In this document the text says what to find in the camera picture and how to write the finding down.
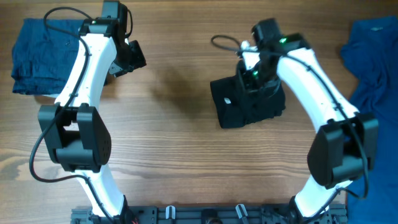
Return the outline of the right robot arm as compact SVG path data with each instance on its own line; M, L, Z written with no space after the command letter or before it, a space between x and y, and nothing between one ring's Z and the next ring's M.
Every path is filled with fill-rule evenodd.
M243 42L238 50L244 64L238 75L243 93L271 98L285 83L316 132L307 155L310 177L282 212L290 223L310 223L353 181L363 179L369 187L378 121L359 112L336 89L301 34L283 35L275 19L258 22L251 32L254 45Z

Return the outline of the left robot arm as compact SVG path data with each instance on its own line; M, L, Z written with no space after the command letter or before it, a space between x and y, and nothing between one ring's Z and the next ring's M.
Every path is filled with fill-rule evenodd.
M72 223L137 223L125 195L118 189L108 161L111 136L98 112L108 75L120 77L146 65L137 41L130 41L132 13L119 1L105 1L99 17L86 16L75 37L78 55L55 103L38 113L52 162L77 179L91 208L73 212Z

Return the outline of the black polo shirt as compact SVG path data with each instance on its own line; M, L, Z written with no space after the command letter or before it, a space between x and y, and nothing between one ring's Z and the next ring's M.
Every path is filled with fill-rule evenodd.
M285 110L285 93L276 80L264 91L247 93L240 78L246 71L243 61L236 66L236 74L210 82L218 121L223 129L242 128L247 124L281 116Z

